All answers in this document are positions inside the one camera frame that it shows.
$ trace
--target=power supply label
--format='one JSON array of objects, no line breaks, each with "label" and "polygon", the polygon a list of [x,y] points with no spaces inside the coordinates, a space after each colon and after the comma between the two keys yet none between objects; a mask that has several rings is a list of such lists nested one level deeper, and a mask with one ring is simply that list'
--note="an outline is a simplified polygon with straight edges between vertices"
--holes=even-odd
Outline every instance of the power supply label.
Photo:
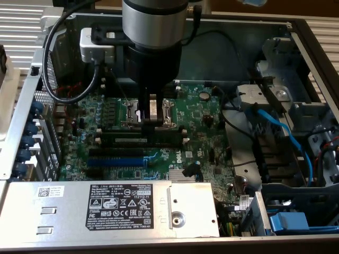
[{"label": "power supply label", "polygon": [[90,231],[153,229],[152,184],[91,185],[86,227]]}]

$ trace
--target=capacitor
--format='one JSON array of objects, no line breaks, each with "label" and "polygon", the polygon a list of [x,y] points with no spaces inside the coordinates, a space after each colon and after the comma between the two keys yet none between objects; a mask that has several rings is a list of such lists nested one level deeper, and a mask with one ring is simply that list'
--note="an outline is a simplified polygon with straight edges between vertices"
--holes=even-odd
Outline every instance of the capacitor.
[{"label": "capacitor", "polygon": [[85,128],[85,119],[82,117],[80,118],[80,121],[79,121],[79,128],[82,130]]},{"label": "capacitor", "polygon": [[100,124],[100,121],[101,121],[101,117],[100,117],[100,116],[97,116],[97,117],[95,118],[96,124]]},{"label": "capacitor", "polygon": [[85,143],[86,142],[86,136],[81,136],[81,143]]},{"label": "capacitor", "polygon": [[230,184],[227,188],[227,193],[229,194],[231,191],[233,191],[233,184]]},{"label": "capacitor", "polygon": [[77,126],[76,126],[76,121],[72,122],[72,135],[77,136]]},{"label": "capacitor", "polygon": [[211,99],[211,96],[209,93],[202,92],[199,94],[199,99],[203,102],[208,102]]}]

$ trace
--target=green circuit board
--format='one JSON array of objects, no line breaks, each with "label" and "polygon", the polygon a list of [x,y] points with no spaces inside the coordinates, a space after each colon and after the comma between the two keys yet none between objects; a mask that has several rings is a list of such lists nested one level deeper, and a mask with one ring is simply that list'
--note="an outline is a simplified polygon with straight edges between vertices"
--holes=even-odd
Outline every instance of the green circuit board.
[{"label": "green circuit board", "polygon": [[[210,95],[206,101],[199,97],[203,92]],[[113,149],[129,151],[133,148],[125,147],[123,141],[146,142],[147,138],[139,136],[126,138],[130,135],[126,124],[129,114],[127,104],[133,101],[132,99],[104,98],[98,93],[83,99],[76,108],[68,109],[67,112],[76,119],[76,122],[83,118],[85,127],[80,129],[78,126],[77,135],[74,136],[70,121],[65,126],[61,140],[63,163],[59,180],[173,180],[170,170],[181,172],[188,165],[198,163],[204,181],[212,183],[215,198],[220,201],[238,200],[236,190],[227,192],[228,186],[234,181],[234,169],[232,161],[226,156],[228,141],[225,128],[218,127],[219,99],[211,94],[211,89],[203,85],[181,84],[177,99],[167,101],[171,104],[173,124],[155,137],[154,143],[158,144],[162,139],[166,139],[165,142],[176,142],[174,140],[181,135],[178,129],[184,126],[187,130],[185,144],[181,147],[155,145],[140,148],[147,156],[153,157],[149,159],[146,167],[89,167],[87,165],[91,158],[91,149],[107,148],[114,141],[119,140],[122,143],[116,144]],[[97,114],[98,106],[101,108],[99,114]],[[213,118],[210,126],[203,121],[206,116]],[[211,149],[215,153],[214,162],[209,162]]]}]

